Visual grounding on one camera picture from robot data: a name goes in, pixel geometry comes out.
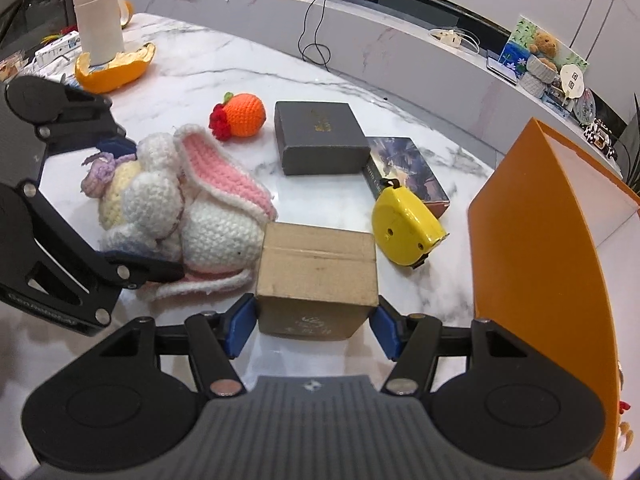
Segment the white tag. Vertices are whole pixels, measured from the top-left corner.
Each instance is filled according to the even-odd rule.
[[[560,82],[569,99],[577,99],[584,92],[584,76],[577,65],[564,65],[560,70]]]

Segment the bottle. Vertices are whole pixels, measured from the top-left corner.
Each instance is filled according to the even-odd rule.
[[[118,0],[73,0],[80,45],[91,66],[110,62],[124,51]]]

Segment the orange crochet ball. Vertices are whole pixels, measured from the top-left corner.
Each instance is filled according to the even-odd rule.
[[[226,121],[235,137],[251,137],[267,120],[262,101],[253,94],[234,95],[224,105]]]

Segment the canvas painting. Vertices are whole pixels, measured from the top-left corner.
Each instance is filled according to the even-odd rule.
[[[523,18],[522,16],[518,20],[516,28],[511,33],[507,43],[504,45],[502,53],[500,54],[499,62],[504,66],[515,70],[516,75],[521,77],[527,71],[527,59],[531,56],[529,47],[535,45],[536,35],[542,33],[548,37],[552,37],[551,34],[546,32],[542,27],[537,26],[531,20]],[[556,54],[553,57],[546,56],[543,52],[540,52],[535,46],[536,56],[546,57],[551,60],[558,72],[567,64],[575,64],[584,73],[588,67],[588,63],[578,56],[573,50],[571,50],[564,43],[556,38]]]

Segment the pink bunny ear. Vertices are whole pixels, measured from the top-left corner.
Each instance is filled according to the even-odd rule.
[[[187,124],[178,128],[175,139],[184,173],[194,184],[261,224],[276,219],[269,191],[226,154],[207,130]]]

